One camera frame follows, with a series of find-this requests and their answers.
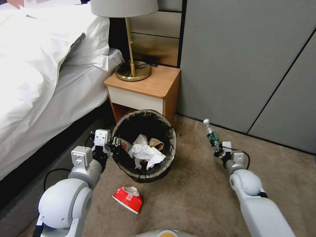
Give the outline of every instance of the trash can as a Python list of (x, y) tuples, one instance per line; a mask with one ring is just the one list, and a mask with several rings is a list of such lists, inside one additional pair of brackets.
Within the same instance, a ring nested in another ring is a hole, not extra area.
[(163, 178), (171, 169), (171, 165), (177, 149), (177, 137), (170, 122), (160, 113), (154, 110), (138, 110), (123, 116), (116, 124), (113, 137), (120, 137), (132, 144), (139, 134), (147, 136), (147, 139), (156, 138), (164, 143), (160, 151), (166, 157), (153, 168), (135, 169), (135, 161), (124, 150), (113, 154), (113, 159), (128, 176), (138, 183), (150, 183)]

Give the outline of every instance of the white drawer front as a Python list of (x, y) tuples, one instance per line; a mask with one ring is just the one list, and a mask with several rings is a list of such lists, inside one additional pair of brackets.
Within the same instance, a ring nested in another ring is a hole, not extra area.
[(138, 110), (152, 109), (161, 114), (163, 113), (163, 99), (125, 91), (111, 86), (108, 86), (108, 89), (112, 103)]

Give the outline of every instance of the lampshade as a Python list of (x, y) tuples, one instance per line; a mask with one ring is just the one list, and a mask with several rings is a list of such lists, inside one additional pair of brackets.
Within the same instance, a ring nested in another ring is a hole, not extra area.
[(92, 13), (107, 17), (149, 15), (158, 11), (157, 0), (91, 0)]

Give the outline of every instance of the crumpled paper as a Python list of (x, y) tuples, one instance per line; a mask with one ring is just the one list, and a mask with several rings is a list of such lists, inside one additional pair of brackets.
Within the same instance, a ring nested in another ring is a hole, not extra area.
[(141, 160), (148, 161), (146, 169), (154, 167), (155, 164), (162, 162), (165, 159), (165, 155), (162, 154), (154, 147), (150, 147), (148, 145), (135, 144), (132, 149), (128, 152), (129, 156), (133, 158), (135, 157), (135, 165), (136, 169), (141, 169), (140, 165)]

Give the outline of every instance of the wooden nightstand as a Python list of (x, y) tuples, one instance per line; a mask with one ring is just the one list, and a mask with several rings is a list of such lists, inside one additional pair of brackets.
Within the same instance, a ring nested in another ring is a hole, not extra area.
[(115, 74), (104, 81), (116, 122), (135, 110), (153, 109), (173, 122), (178, 100), (180, 69), (151, 67), (152, 74), (136, 82), (122, 81)]

